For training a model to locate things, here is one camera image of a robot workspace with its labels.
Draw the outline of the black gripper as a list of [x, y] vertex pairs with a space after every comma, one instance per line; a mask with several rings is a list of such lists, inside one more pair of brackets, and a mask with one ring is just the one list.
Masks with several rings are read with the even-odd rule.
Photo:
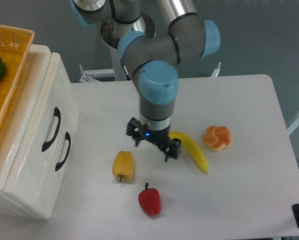
[[182, 143], [179, 138], [169, 139], [169, 130], [169, 126], [161, 130], [152, 130], [147, 124], [142, 125], [139, 120], [132, 117], [127, 123], [126, 134], [135, 141], [135, 147], [143, 140], [157, 146], [164, 152], [164, 161], [167, 162], [169, 159], [178, 159]]

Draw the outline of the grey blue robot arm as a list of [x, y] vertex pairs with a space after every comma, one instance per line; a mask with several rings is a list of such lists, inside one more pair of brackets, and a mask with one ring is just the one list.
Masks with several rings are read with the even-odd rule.
[[169, 137], [179, 89], [176, 66], [216, 52], [221, 44], [218, 26], [201, 20], [191, 0], [158, 2], [168, 26], [163, 36], [146, 33], [138, 0], [72, 0], [70, 5], [83, 26], [108, 25], [102, 39], [117, 50], [122, 68], [138, 91], [140, 118], [128, 122], [127, 135], [136, 145], [148, 141], [167, 159], [177, 159], [181, 141]]

